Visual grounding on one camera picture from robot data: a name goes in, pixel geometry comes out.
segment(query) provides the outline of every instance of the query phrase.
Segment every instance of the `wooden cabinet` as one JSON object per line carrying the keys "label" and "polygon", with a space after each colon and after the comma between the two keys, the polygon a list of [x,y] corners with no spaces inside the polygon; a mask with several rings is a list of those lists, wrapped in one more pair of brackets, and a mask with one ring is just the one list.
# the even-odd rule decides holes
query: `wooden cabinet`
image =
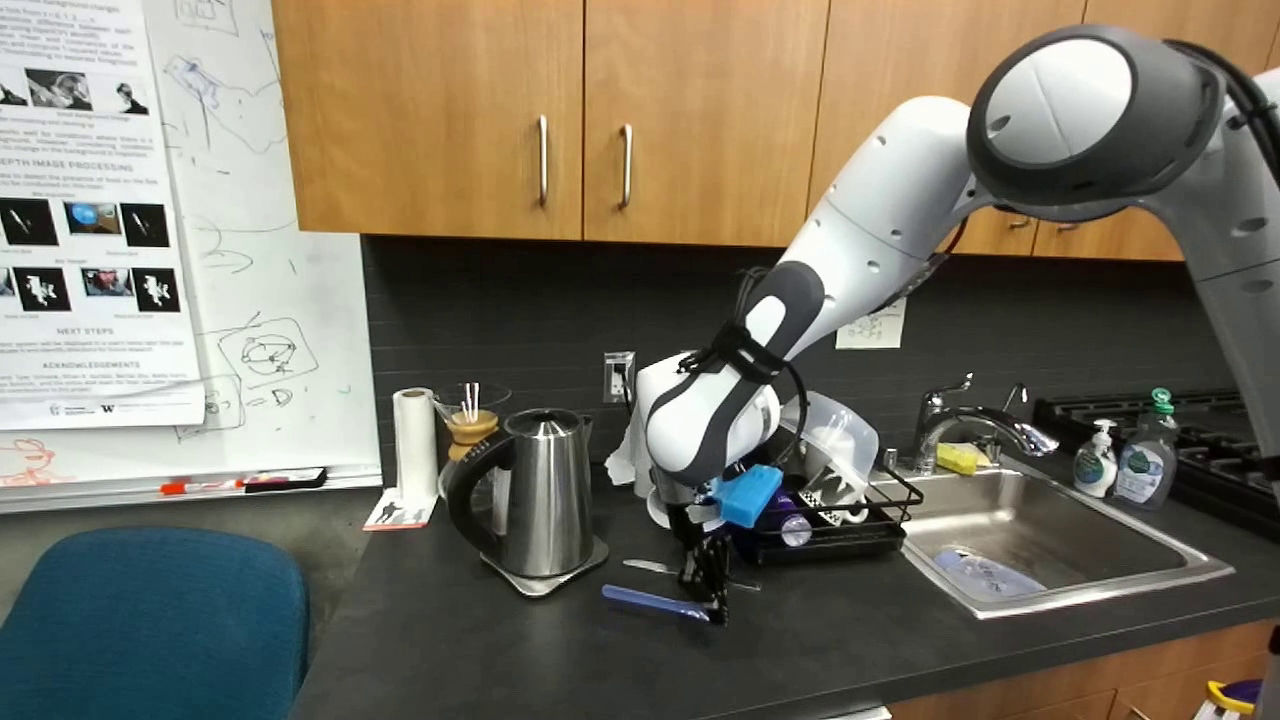
{"label": "wooden cabinet", "polygon": [[[1024,38],[1080,22],[1080,0],[832,0],[812,189],[818,199],[872,129],[912,96],[971,99]],[[1035,229],[974,210],[957,252],[1029,256]]]}
{"label": "wooden cabinet", "polygon": [[580,234],[580,0],[274,0],[299,229]]}
{"label": "wooden cabinet", "polygon": [[[1280,63],[1277,0],[274,0],[299,225],[782,249],[899,99],[1080,18]],[[1179,261],[1141,210],[957,252]]]}
{"label": "wooden cabinet", "polygon": [[[1086,22],[1124,22],[1148,35],[1203,42],[1245,73],[1263,73],[1280,27],[1277,0],[1086,0]],[[1031,256],[1075,256],[1075,261],[1179,261],[1167,229],[1130,208],[1112,221],[1035,232]]]}
{"label": "wooden cabinet", "polygon": [[1263,623],[1236,623],[1224,631],[1203,631],[1189,639],[1167,639],[1153,649],[1130,649],[1082,665],[1063,665],[1046,671],[1009,674],[942,696],[920,696],[890,702],[890,720],[1164,720],[1197,715],[1203,698],[1203,681],[1259,681],[1266,668]]}
{"label": "wooden cabinet", "polygon": [[302,229],[786,243],[829,0],[274,0]]}
{"label": "wooden cabinet", "polygon": [[782,249],[829,0],[586,0],[582,234]]}

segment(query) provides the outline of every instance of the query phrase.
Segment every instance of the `teal chair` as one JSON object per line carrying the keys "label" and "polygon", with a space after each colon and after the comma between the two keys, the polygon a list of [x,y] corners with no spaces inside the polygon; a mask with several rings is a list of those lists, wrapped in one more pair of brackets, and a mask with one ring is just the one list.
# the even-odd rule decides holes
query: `teal chair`
{"label": "teal chair", "polygon": [[0,720],[287,720],[302,651],[302,572],[272,545],[78,530],[0,626]]}

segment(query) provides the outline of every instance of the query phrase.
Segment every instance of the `cabinet handle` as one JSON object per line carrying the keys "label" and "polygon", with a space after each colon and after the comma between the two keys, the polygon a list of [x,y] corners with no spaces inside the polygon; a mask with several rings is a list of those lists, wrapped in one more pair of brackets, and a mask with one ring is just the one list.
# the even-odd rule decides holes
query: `cabinet handle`
{"label": "cabinet handle", "polygon": [[550,199],[550,119],[534,116],[534,205]]}
{"label": "cabinet handle", "polygon": [[636,196],[636,129],[625,125],[620,138],[625,138],[625,190],[620,190],[615,208],[627,208]]}

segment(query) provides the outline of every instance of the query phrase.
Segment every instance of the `kettle handle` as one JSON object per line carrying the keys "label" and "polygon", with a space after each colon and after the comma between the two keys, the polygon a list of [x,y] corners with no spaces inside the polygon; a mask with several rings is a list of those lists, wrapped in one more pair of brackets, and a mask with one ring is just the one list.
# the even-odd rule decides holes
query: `kettle handle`
{"label": "kettle handle", "polygon": [[475,516],[470,516],[470,497],[475,484],[488,468],[496,462],[513,462],[513,437],[496,433],[484,445],[475,445],[462,459],[450,462],[450,472],[445,477],[445,500],[448,500],[448,516],[450,525],[462,530],[462,539],[470,539],[488,561],[500,561],[504,539],[496,530],[488,530]]}

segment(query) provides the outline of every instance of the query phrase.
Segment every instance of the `poster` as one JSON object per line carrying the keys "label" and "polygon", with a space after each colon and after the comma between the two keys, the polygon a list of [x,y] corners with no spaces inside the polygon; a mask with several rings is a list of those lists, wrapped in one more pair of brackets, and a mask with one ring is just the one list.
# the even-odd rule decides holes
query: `poster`
{"label": "poster", "polygon": [[0,5],[0,426],[199,422],[140,0]]}

